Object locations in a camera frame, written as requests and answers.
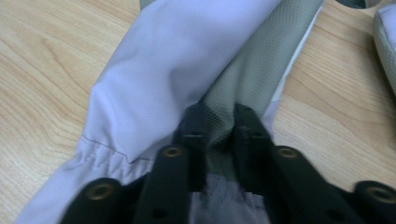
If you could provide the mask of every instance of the light purple fabric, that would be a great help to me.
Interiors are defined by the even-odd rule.
[[[396,50],[396,3],[378,10],[390,45]]]
[[[16,223],[58,223],[88,182],[111,177],[126,184],[149,171],[146,158],[169,143],[184,110],[279,2],[158,0],[142,10],[92,89],[76,156]]]

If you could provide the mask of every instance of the gray fabric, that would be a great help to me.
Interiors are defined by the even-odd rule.
[[[261,117],[277,84],[323,1],[284,0],[224,69],[203,99],[211,109],[209,172],[235,180],[224,140],[233,127],[235,103]]]
[[[375,46],[381,59],[381,63],[387,74],[390,86],[396,94],[396,49],[394,49],[388,40],[382,19],[377,12],[375,14]]]

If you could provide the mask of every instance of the wooden table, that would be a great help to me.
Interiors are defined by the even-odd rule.
[[[90,89],[138,11],[137,0],[0,1],[0,223],[73,156]],[[396,104],[375,52],[376,11],[326,4],[274,127],[278,144],[344,189],[365,179],[396,188]]]

